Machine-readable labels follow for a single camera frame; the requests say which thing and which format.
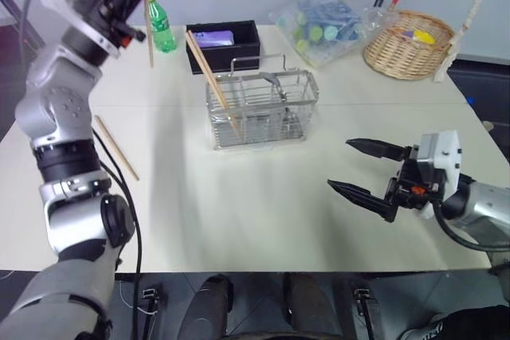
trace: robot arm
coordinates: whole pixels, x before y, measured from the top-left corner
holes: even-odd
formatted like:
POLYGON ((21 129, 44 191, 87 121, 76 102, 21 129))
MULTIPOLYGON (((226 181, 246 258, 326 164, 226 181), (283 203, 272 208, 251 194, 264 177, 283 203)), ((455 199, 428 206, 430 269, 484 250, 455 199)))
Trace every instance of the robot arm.
POLYGON ((504 297, 510 300, 510 189, 485 185, 461 174, 461 146, 456 131, 423 135, 420 145, 399 147, 373 139, 350 139, 347 144, 378 158, 403 161, 390 179, 383 199, 361 187, 328 180, 352 203, 393 222, 398 207, 416 209, 424 218, 436 217, 443 231, 457 243, 485 251, 498 275, 504 297), (445 222, 466 231, 464 240, 445 222))
POLYGON ((42 0, 71 23, 32 64, 16 109, 44 185, 49 243, 58 262, 37 274, 0 325, 1 339, 107 338, 120 251, 135 232, 126 201, 108 190, 92 137, 88 96, 99 66, 134 37, 126 24, 140 0, 42 0))

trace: white table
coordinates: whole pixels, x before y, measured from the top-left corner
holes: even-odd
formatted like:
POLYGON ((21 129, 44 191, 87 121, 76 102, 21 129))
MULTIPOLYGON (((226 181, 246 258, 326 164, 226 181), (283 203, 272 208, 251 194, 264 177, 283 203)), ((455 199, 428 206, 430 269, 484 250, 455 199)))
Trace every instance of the white table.
MULTIPOLYGON (((259 30, 266 52, 288 52, 276 31, 259 30)), ((434 220, 401 209, 388 224, 326 184, 328 178, 352 182, 382 196, 399 167, 359 153, 346 139, 409 145, 422 133, 458 129, 462 171, 509 186, 508 163, 449 79, 395 81, 359 56, 345 57, 314 71, 320 102, 306 141, 215 151, 203 77, 190 74, 182 46, 156 54, 155 68, 136 75, 132 67, 147 63, 144 48, 108 63, 91 99, 140 176, 134 182, 127 174, 142 227, 143 272, 488 267, 485 254, 453 243, 434 220)), ((289 61, 298 60, 290 53, 289 61)), ((0 269, 40 270, 55 257, 37 191, 41 176, 16 126, 0 144, 0 169, 0 269)), ((134 270, 135 254, 132 240, 120 271, 134 270)))

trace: green bottle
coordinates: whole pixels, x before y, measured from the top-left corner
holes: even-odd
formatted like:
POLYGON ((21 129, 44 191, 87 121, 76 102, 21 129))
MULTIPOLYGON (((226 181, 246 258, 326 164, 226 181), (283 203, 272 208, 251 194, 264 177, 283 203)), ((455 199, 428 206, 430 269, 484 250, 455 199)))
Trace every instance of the green bottle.
POLYGON ((149 0, 149 15, 151 16, 152 40, 156 49, 165 53, 175 50, 177 45, 170 29, 167 13, 156 0, 149 0))

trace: chopstick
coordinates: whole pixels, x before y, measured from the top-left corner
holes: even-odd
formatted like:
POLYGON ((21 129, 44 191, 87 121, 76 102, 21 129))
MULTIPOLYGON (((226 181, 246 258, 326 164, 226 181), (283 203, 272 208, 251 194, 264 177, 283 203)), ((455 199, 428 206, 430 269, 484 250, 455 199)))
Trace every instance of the chopstick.
POLYGON ((235 130, 236 135, 239 139, 241 139, 241 131, 239 130, 239 126, 237 125, 235 119, 233 116, 229 113, 229 103, 225 99, 225 95, 223 95, 223 91, 218 85, 218 82, 216 81, 216 77, 213 74, 213 71, 211 70, 209 63, 207 62, 206 58, 204 57, 204 54, 200 47, 198 46, 197 41, 195 40, 193 33, 191 31, 186 32, 186 41, 188 45, 190 46, 191 52, 193 53, 193 56, 195 60, 198 63, 198 66, 202 70, 203 74, 205 75, 207 82, 212 87, 214 94, 218 98, 219 103, 221 104, 222 108, 225 109, 226 114, 229 117, 230 125, 235 130))
POLYGON ((133 176, 133 178, 136 181, 139 181, 140 178, 138 177, 136 172, 131 167, 131 164, 129 163, 128 159, 126 158, 126 156, 124 155, 122 150, 119 148, 119 146, 113 139, 112 135, 110 135, 110 132, 104 125, 103 120, 98 115, 94 115, 94 119, 96 119, 97 125, 99 126, 100 130, 103 132, 103 136, 106 138, 106 140, 108 141, 110 146, 113 148, 113 151, 116 152, 117 157, 119 157, 120 161, 127 167, 127 171, 129 171, 129 173, 131 173, 131 175, 133 176))
POLYGON ((145 27, 147 30, 147 44, 149 46, 149 64, 154 68, 154 52, 152 48, 151 15, 149 14, 149 0, 143 0, 143 14, 145 16, 145 27))

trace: clear plastic bag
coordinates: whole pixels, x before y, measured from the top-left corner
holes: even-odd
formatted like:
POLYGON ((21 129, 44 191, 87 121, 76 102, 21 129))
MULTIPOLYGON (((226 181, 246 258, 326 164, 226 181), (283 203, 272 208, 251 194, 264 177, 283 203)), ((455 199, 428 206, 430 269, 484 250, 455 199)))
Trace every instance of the clear plastic bag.
POLYGON ((305 61, 319 67, 362 48, 398 15, 376 7, 357 14, 343 0, 299 0, 272 12, 269 19, 305 61))

